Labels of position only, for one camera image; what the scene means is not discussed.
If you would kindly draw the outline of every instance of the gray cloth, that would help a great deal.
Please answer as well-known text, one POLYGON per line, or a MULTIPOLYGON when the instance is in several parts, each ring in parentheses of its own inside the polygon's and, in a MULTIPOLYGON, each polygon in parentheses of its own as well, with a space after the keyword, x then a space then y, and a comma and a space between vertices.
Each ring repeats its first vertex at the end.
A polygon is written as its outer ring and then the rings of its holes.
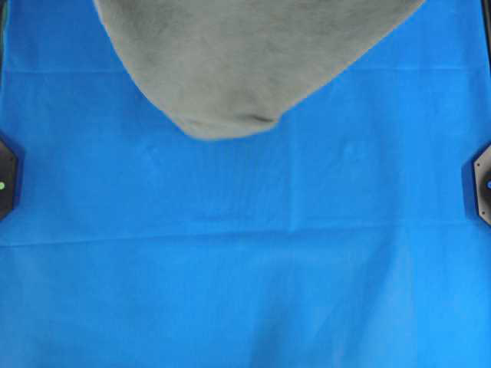
POLYGON ((268 130, 423 0, 94 0, 147 98, 214 140, 268 130))

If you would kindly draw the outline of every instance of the black bracket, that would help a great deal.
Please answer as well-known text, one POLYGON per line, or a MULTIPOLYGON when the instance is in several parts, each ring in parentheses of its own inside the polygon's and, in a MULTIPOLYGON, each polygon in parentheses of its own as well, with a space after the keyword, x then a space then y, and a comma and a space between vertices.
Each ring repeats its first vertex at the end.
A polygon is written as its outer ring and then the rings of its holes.
POLYGON ((0 221, 14 209, 17 157, 0 140, 0 221))
POLYGON ((486 38, 488 41, 488 55, 491 61, 491 0, 483 1, 484 25, 486 26, 486 38))

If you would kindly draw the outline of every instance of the blue fabric surface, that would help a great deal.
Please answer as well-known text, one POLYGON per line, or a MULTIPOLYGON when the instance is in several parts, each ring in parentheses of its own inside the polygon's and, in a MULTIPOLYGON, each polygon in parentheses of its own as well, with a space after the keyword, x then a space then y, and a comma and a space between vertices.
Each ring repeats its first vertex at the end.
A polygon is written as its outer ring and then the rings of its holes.
POLYGON ((272 132, 184 136, 88 0, 11 0, 0 367, 491 365, 480 2, 427 0, 272 132))

